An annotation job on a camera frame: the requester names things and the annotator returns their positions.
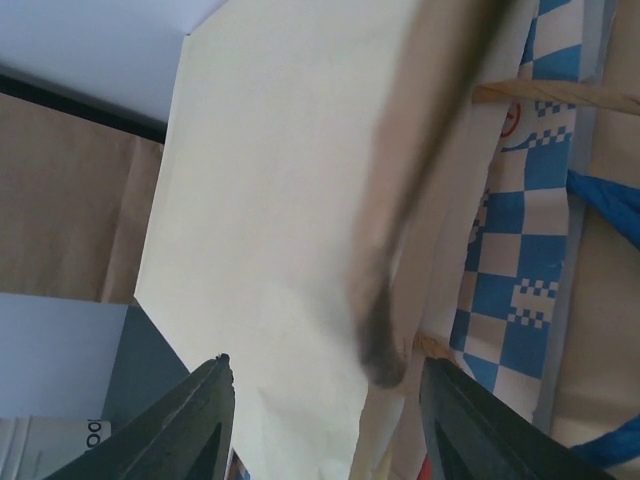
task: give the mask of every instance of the red circle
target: red circle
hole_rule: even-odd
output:
[[[511,125],[511,128],[509,130],[507,130],[506,132],[502,132],[500,134],[500,138],[508,137],[513,132],[515,132],[516,128],[518,128],[518,124],[520,123],[520,117],[522,116],[522,107],[520,106],[520,102],[516,102],[514,105],[516,107],[516,112],[515,112],[516,119],[513,121],[513,124]],[[513,114],[507,113],[507,119],[511,120],[512,118],[513,118]]]

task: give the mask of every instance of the checkered paper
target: checkered paper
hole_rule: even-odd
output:
[[[520,77],[577,80],[584,0],[540,0]],[[565,258],[576,109],[511,106],[474,221],[450,345],[485,388],[531,421]]]

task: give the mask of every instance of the blue and white checkered pattern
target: blue and white checkered pattern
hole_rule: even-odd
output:
[[[520,76],[578,80],[584,0],[540,0]],[[565,258],[576,110],[514,102],[473,224],[450,345],[531,420]]]

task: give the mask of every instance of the white wall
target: white wall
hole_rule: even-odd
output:
[[[223,1],[0,0],[0,72],[166,122],[183,36]]]
[[[0,417],[100,417],[126,311],[0,293]]]

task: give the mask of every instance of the black strip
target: black strip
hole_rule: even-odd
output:
[[[0,74],[0,93],[131,133],[154,142],[164,144],[167,136],[167,126],[165,124],[151,119],[133,120],[127,117],[140,118],[140,116],[129,112],[127,112],[126,116],[112,113],[2,74]]]

